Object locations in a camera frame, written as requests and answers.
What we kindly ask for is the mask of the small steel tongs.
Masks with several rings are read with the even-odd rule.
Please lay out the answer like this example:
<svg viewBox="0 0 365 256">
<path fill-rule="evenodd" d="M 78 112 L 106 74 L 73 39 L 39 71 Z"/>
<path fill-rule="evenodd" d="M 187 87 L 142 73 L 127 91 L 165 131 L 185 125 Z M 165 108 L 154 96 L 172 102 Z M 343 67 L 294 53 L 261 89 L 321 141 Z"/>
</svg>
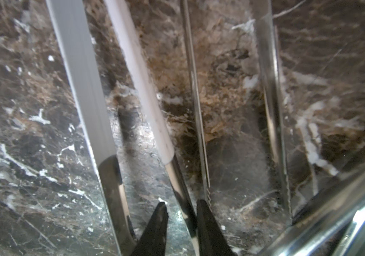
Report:
<svg viewBox="0 0 365 256">
<path fill-rule="evenodd" d="M 136 240 L 121 177 L 106 101 L 99 77 L 90 30 L 82 1 L 48 1 L 48 10 L 63 56 L 67 77 L 87 141 L 93 168 L 122 256 L 131 256 Z M 154 83 L 125 1 L 106 1 L 117 41 L 125 58 L 143 112 L 151 126 L 162 163 L 186 223 L 196 255 L 199 255 L 196 214 L 175 154 Z"/>
</svg>

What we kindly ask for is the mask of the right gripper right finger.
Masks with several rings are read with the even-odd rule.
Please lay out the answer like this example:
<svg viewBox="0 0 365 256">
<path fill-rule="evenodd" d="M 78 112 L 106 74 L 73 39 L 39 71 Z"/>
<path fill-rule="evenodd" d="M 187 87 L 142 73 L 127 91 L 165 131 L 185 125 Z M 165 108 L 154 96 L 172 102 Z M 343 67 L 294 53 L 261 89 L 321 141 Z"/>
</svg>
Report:
<svg viewBox="0 0 365 256">
<path fill-rule="evenodd" d="M 234 256 L 207 202 L 197 200 L 196 209 L 200 256 Z"/>
</svg>

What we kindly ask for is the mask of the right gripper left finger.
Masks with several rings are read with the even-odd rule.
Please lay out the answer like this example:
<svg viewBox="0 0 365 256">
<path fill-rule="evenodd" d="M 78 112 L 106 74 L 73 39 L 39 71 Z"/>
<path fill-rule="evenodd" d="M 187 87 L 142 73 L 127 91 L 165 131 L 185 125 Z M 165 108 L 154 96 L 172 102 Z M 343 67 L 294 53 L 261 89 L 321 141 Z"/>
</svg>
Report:
<svg viewBox="0 0 365 256">
<path fill-rule="evenodd" d="M 169 215 L 167 206 L 160 202 L 131 256 L 164 256 L 167 243 Z"/>
</svg>

